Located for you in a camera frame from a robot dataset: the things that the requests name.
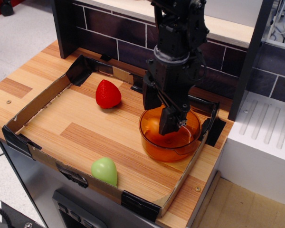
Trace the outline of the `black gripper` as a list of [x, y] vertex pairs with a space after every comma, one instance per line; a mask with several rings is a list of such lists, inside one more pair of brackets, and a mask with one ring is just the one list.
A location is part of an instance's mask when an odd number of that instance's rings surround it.
[[177, 132], [187, 124], [189, 90], [206, 74], [201, 54], [192, 54], [181, 64], [147, 60], [148, 70], [143, 78], [143, 106], [151, 110], [165, 105], [161, 112], [159, 134]]

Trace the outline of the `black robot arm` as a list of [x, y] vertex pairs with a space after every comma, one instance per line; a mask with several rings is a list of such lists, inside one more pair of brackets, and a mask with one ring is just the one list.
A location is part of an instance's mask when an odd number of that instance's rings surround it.
[[158, 42], [154, 58], [147, 61], [143, 78], [143, 106], [151, 110], [164, 105], [159, 134], [177, 132], [187, 123], [189, 90], [206, 75], [199, 47], [207, 42], [204, 0], [153, 0]]

